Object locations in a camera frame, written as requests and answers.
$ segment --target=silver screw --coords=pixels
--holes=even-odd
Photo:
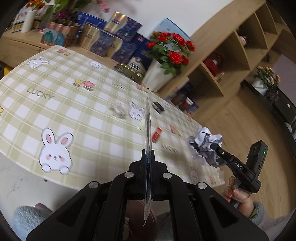
[[[90,184],[89,184],[89,187],[91,188],[91,189],[95,189],[95,188],[97,188],[99,186],[99,184],[97,183],[97,182],[91,182]]]
[[[207,184],[205,184],[205,183],[199,183],[199,184],[197,185],[197,187],[198,187],[199,189],[206,189]]]
[[[165,172],[163,174],[163,178],[165,178],[165,179],[170,179],[171,177],[172,177],[172,174],[170,174],[169,172]]]
[[[133,177],[133,172],[126,172],[124,174],[124,176],[127,177],[127,178],[131,178],[131,177]]]

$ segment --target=green and white plaid pattern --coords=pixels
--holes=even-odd
[[[70,55],[59,53],[59,49]],[[42,56],[50,63],[36,68],[27,64]],[[29,60],[0,81],[0,106],[4,109],[0,116],[0,151],[5,156],[38,176],[78,190],[92,180],[111,181],[127,171],[131,162],[141,159],[145,133],[137,128],[139,121],[129,116],[129,101],[144,108],[146,98],[160,104],[161,98],[137,89],[135,82],[114,70],[90,66],[91,59],[57,45]],[[94,90],[83,88],[83,84],[74,86],[75,80],[94,83]],[[109,108],[114,103],[121,103],[127,111],[125,119],[112,115]],[[159,141],[152,144],[156,160],[166,163],[170,172],[186,182],[192,182],[190,163],[194,162],[201,180],[211,186],[223,185],[217,169],[195,163],[188,150],[186,138],[193,136],[200,125],[187,120],[173,106],[164,108],[160,115],[150,107],[152,133],[157,127],[162,129]],[[175,126],[181,137],[173,134],[169,125]],[[41,132],[45,127],[56,139],[65,132],[74,136],[68,147],[73,162],[68,175],[41,169],[38,157],[44,146]]]

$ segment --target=wooden floor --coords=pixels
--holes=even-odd
[[[277,122],[248,89],[240,90],[239,95],[204,126],[213,134],[222,134],[223,148],[244,163],[250,146],[263,140],[268,152],[259,176],[262,186],[252,198],[262,202],[272,218],[287,215],[296,207],[295,158]],[[221,170],[228,182],[232,172],[226,166]]]

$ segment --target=flower pot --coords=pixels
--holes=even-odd
[[[163,74],[165,69],[161,68],[161,64],[153,59],[142,84],[151,91],[158,91],[161,87],[165,85],[170,79],[173,78],[172,73]]]
[[[268,88],[263,84],[262,80],[259,78],[255,78],[254,83],[252,84],[253,87],[261,94],[265,95]]]
[[[27,33],[31,30],[36,13],[37,13],[37,9],[30,10],[27,12],[26,19],[25,19],[24,24],[22,26],[22,31],[21,31],[22,33]]]

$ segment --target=wooden drawer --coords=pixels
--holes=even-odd
[[[13,68],[42,50],[39,47],[18,41],[0,39],[0,61]]]

